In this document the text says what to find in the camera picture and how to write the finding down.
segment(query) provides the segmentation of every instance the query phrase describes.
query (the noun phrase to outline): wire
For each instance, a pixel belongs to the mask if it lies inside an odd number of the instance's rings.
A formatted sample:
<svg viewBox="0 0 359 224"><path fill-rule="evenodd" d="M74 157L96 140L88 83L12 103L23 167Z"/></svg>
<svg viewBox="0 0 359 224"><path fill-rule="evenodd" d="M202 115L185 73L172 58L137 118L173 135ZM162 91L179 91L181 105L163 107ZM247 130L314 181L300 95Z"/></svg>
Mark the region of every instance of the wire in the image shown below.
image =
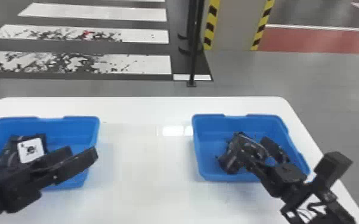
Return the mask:
<svg viewBox="0 0 359 224"><path fill-rule="evenodd" d="M301 211L297 211L298 214L300 214L301 216L305 217L308 221L312 220L309 216L307 216L305 213L302 213Z"/></svg>
<svg viewBox="0 0 359 224"><path fill-rule="evenodd" d="M322 213L321 211L319 211L319 210L317 210L317 209L315 209L315 208L313 208L313 207L325 206L325 205L326 205L326 204L323 203L323 202L309 203L308 206L307 206L307 209L308 209L309 211L313 211L313 212L316 213L316 214L322 214L322 215L324 215L324 213Z"/></svg>
<svg viewBox="0 0 359 224"><path fill-rule="evenodd" d="M312 214L312 211L309 211L307 209L296 209L296 210L307 212L309 214L309 216L312 216L312 217L314 217L314 215L316 215L315 212L313 212L313 214Z"/></svg>

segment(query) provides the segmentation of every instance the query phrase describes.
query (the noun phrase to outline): blue tray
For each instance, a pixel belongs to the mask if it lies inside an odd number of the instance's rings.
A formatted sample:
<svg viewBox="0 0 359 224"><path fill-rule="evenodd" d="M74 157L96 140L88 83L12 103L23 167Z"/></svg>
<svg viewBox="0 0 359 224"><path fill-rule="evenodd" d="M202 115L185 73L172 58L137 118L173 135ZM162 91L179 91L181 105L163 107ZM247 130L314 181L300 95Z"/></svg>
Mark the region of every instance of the blue tray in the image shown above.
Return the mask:
<svg viewBox="0 0 359 224"><path fill-rule="evenodd" d="M6 117L0 119L0 151L11 135L34 135L45 133L47 148L54 151L70 146L77 154L94 146L99 130L97 117L64 117L62 119L40 119L37 117ZM56 186L45 189L79 188L85 182L88 170Z"/></svg>
<svg viewBox="0 0 359 224"><path fill-rule="evenodd" d="M234 132L244 132L258 142L264 136L271 138L288 153L291 163L297 165L306 175L310 173L304 157L295 148L287 127L278 116L196 114L192 118L192 126L199 173L207 181L259 182L259 179L246 169L241 169L235 175L228 175L220 168L217 157L225 152L227 142L232 139Z"/></svg>

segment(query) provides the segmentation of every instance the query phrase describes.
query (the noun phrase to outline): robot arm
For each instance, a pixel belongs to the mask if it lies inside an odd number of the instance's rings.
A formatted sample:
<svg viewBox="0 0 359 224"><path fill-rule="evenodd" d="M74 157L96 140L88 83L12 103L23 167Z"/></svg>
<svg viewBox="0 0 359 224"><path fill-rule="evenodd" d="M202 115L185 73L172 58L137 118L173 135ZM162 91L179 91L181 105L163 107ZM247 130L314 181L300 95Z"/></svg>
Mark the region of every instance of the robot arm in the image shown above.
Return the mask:
<svg viewBox="0 0 359 224"><path fill-rule="evenodd" d="M89 168L98 158L89 148L73 155L70 147L48 153L31 163L0 172L0 214L15 213L38 200L41 189L58 185Z"/></svg>
<svg viewBox="0 0 359 224"><path fill-rule="evenodd" d="M266 165L271 156L276 165ZM327 153L314 169L317 174L312 182L305 182L306 175L289 163L287 154L272 140L264 137L259 143L245 135L235 133L226 152L218 162L229 174L245 167L254 173L272 197L281 198L285 206L280 210L291 224L304 224L299 207L312 195L320 202L310 203L307 209L315 214L309 224L355 224L354 218L337 202L331 186L352 165L352 161L339 152ZM324 207L324 212L316 207Z"/></svg>

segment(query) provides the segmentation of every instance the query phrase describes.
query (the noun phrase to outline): gray floor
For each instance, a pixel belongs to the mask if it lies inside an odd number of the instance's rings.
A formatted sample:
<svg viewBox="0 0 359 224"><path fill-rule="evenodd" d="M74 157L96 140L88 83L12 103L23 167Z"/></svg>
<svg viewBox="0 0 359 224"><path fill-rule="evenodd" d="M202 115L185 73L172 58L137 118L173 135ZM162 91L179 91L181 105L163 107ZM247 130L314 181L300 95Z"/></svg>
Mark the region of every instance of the gray floor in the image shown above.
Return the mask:
<svg viewBox="0 0 359 224"><path fill-rule="evenodd" d="M324 152L355 163L343 182L359 204L359 55L208 52L214 83L0 79L0 98L276 95L294 107Z"/></svg>

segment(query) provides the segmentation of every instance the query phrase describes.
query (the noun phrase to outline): yellow and black striped post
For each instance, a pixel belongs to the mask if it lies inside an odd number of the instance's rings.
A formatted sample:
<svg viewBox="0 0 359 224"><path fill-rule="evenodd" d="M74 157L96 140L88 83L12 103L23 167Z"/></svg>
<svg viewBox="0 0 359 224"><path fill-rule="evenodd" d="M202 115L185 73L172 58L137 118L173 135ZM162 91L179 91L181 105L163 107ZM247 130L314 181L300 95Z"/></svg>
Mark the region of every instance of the yellow and black striped post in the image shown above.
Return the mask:
<svg viewBox="0 0 359 224"><path fill-rule="evenodd" d="M263 15L260 18L259 25L258 25L258 31L255 34L255 38L253 39L252 47L250 48L251 51L258 50L260 40L263 37L264 28L266 27L268 18L270 16L271 9L273 8L275 1L276 0L267 0L266 4L264 6Z"/></svg>
<svg viewBox="0 0 359 224"><path fill-rule="evenodd" d="M214 32L216 31L219 8L220 0L210 0L208 17L206 19L205 38L203 41L203 47L205 50L210 50L213 47Z"/></svg>

